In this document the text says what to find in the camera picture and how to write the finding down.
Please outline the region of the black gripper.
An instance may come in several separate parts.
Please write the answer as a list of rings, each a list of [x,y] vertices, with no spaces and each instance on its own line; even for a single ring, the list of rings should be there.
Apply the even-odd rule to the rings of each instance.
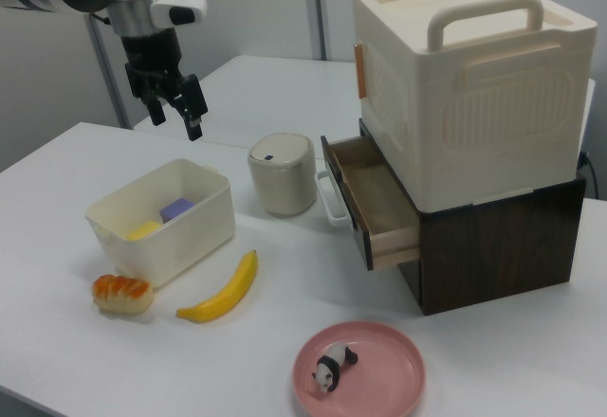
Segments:
[[[190,141],[202,137],[201,122],[208,105],[196,76],[183,76],[179,70],[182,54],[175,30],[168,28],[142,37],[122,37],[121,42],[132,93],[146,106],[152,124],[158,126],[166,121],[158,99],[161,98],[174,102]]]

